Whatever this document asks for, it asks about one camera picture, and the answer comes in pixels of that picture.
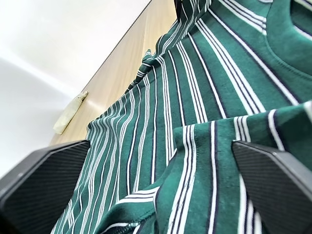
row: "striped fabric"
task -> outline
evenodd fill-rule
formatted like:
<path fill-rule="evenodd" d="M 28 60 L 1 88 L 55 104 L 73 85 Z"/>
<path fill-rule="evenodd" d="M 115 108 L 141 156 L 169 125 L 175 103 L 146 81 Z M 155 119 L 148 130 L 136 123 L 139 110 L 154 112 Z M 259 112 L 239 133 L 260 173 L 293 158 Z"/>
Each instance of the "striped fabric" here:
<path fill-rule="evenodd" d="M 231 141 L 312 169 L 310 10 L 183 0 L 126 93 L 88 125 L 91 148 L 52 233 L 266 233 Z"/>

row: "white wall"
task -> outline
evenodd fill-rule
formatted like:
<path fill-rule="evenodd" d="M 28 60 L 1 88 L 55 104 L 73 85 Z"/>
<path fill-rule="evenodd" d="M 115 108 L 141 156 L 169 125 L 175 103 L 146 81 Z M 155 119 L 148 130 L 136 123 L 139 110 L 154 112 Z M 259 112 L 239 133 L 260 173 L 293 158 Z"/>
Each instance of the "white wall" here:
<path fill-rule="evenodd" d="M 0 177 L 49 144 L 63 108 L 149 1 L 0 0 Z"/>
<path fill-rule="evenodd" d="M 71 100 L 31 72 L 0 58 L 0 178 L 28 153 L 49 145 L 52 127 Z"/>
<path fill-rule="evenodd" d="M 0 54 L 79 93 L 149 1 L 0 0 Z"/>

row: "shirt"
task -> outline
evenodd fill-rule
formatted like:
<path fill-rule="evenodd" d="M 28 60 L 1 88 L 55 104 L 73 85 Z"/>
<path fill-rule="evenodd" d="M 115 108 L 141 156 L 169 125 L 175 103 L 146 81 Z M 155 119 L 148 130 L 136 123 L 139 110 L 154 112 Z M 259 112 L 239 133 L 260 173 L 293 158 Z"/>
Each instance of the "shirt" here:
<path fill-rule="evenodd" d="M 183 0 L 125 94 L 88 125 L 91 148 L 52 233 L 266 233 L 231 141 L 312 169 L 311 10 Z"/>

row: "carbon fiber texture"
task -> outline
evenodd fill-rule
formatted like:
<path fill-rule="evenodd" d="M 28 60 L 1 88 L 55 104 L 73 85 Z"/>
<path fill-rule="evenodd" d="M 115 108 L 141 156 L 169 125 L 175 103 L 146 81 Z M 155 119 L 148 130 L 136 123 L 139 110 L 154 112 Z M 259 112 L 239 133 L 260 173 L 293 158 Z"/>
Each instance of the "carbon fiber texture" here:
<path fill-rule="evenodd" d="M 73 194 L 89 143 L 52 153 L 7 198 L 2 213 L 22 234 L 50 233 Z"/>
<path fill-rule="evenodd" d="M 293 179 L 268 154 L 235 143 L 232 151 L 247 193 L 269 233 L 312 233 L 312 203 Z"/>

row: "wooden surface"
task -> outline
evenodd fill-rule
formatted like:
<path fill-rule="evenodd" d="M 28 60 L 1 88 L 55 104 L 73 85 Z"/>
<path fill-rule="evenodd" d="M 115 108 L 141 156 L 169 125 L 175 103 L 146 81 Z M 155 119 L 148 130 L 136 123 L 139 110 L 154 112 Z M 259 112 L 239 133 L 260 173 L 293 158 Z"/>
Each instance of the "wooden surface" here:
<path fill-rule="evenodd" d="M 152 0 L 135 21 L 111 55 L 84 88 L 89 95 L 62 135 L 55 135 L 51 145 L 84 139 L 90 121 L 105 112 L 135 79 L 147 49 L 155 51 L 159 37 L 176 19 L 173 0 Z"/>

